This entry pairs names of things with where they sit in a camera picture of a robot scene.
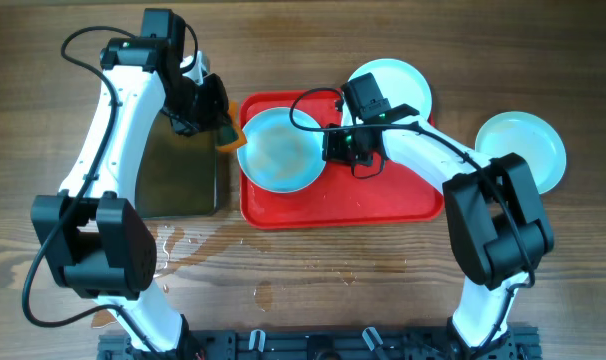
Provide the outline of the white plate with sauce squiggle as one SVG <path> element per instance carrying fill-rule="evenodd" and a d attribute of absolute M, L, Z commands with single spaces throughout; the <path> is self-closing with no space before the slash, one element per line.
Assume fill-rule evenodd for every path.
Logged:
<path fill-rule="evenodd" d="M 360 66 L 349 81 L 367 73 L 374 76 L 380 92 L 392 108 L 407 104 L 419 111 L 419 115 L 408 116 L 396 121 L 396 124 L 429 119 L 433 105 L 432 93 L 426 79 L 415 67 L 398 59 L 376 59 Z"/>

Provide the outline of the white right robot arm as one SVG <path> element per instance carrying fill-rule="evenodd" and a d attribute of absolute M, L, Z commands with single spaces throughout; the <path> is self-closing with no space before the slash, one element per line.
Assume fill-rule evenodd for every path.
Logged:
<path fill-rule="evenodd" d="M 554 235 L 526 161 L 491 157 L 443 134 L 403 104 L 349 126 L 324 127 L 324 147 L 355 162 L 373 153 L 402 165 L 444 199 L 452 253 L 465 275 L 449 320 L 469 359 L 502 343 L 516 294 L 536 283 L 535 271 Z"/>

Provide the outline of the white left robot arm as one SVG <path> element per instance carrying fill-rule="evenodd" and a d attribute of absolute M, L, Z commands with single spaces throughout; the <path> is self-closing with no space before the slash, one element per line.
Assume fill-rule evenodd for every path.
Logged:
<path fill-rule="evenodd" d="M 114 38 L 93 70 L 101 95 L 81 152 L 54 195 L 36 197 L 37 263 L 55 283 L 112 313 L 143 356 L 200 359 L 186 318 L 154 279 L 156 242 L 135 208 L 139 168 L 158 115 L 190 137 L 237 140 L 221 79 L 207 57 L 170 38 Z"/>

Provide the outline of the orange green sponge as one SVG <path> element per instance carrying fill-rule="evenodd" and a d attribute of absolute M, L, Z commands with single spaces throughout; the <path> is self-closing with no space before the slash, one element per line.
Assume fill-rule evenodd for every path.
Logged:
<path fill-rule="evenodd" d="M 232 101 L 228 110 L 218 115 L 218 130 L 216 136 L 216 149 L 221 153 L 231 153 L 247 143 L 246 136 L 241 129 L 236 115 L 239 105 Z"/>

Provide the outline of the white plate with brown streak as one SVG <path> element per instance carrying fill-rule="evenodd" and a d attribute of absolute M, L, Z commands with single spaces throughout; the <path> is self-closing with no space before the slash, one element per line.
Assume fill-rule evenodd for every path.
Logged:
<path fill-rule="evenodd" d="M 322 174 L 323 134 L 307 113 L 275 107 L 254 115 L 243 127 L 247 143 L 237 150 L 242 173 L 272 193 L 300 191 Z"/>

